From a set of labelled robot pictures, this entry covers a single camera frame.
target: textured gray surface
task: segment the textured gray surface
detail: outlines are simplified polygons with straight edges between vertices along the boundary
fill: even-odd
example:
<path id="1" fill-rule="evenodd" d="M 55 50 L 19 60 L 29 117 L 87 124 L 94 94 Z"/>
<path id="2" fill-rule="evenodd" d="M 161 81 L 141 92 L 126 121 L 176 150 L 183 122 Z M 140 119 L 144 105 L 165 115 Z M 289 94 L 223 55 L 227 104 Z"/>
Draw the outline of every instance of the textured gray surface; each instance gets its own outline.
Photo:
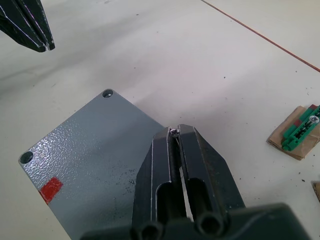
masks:
<path id="1" fill-rule="evenodd" d="M 53 177 L 63 183 L 48 206 L 79 239 L 130 223 L 136 175 L 161 129 L 116 92 L 99 94 L 31 147 L 33 159 L 20 164 L 39 191 Z"/>

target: green connector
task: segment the green connector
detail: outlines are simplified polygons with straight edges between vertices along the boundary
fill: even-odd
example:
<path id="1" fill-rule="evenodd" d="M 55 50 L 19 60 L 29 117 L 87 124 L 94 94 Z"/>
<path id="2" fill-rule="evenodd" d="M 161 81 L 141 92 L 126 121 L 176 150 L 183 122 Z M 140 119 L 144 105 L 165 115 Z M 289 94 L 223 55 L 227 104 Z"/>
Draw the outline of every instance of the green connector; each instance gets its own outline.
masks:
<path id="1" fill-rule="evenodd" d="M 311 105 L 283 134 L 282 148 L 286 151 L 295 149 L 319 122 L 320 106 Z"/>

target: cylindrical hole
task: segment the cylindrical hole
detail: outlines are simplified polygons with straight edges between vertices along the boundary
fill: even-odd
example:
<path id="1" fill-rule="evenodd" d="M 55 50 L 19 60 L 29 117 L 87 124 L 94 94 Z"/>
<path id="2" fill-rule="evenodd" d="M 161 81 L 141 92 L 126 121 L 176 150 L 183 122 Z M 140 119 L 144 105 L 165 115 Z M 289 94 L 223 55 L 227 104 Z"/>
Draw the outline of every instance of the cylindrical hole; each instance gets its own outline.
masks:
<path id="1" fill-rule="evenodd" d="M 148 225 L 142 230 L 143 240 L 157 240 L 159 239 L 160 231 L 154 225 Z"/>
<path id="2" fill-rule="evenodd" d="M 21 155 L 20 163 L 27 164 L 28 162 L 30 162 L 32 160 L 33 157 L 34 157 L 34 154 L 31 151 L 27 151 Z"/>
<path id="3" fill-rule="evenodd" d="M 212 214 L 201 217 L 197 226 L 202 234 L 210 236 L 220 235 L 223 231 L 222 222 Z"/>
<path id="4" fill-rule="evenodd" d="M 107 89 L 102 93 L 102 97 L 110 98 L 112 94 L 114 94 L 114 91 L 112 91 L 111 89 Z"/>

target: white table surface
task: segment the white table surface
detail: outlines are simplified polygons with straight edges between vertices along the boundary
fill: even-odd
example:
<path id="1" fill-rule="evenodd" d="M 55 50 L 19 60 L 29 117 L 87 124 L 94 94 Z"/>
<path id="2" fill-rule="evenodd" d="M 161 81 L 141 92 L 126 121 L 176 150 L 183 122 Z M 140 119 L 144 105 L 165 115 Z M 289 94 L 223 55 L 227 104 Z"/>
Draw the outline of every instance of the white table surface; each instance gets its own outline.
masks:
<path id="1" fill-rule="evenodd" d="M 199 0 L 42 3 L 55 50 L 0 32 L 1 240 L 69 239 L 18 158 L 107 88 L 164 126 L 195 126 L 248 207 L 287 203 L 319 239 L 320 147 L 297 161 L 266 144 L 295 107 L 320 104 L 319 72 Z"/>

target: green plastic part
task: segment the green plastic part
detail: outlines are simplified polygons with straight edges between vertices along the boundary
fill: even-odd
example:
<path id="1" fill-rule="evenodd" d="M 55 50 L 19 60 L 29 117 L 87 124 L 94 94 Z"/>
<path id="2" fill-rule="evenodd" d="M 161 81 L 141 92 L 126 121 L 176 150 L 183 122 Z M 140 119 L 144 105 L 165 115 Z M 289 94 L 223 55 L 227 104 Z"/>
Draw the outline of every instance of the green plastic part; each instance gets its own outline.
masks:
<path id="1" fill-rule="evenodd" d="M 282 148 L 286 151 L 294 150 L 318 123 L 311 123 L 310 116 L 320 117 L 320 106 L 311 105 L 299 119 L 283 134 Z"/>

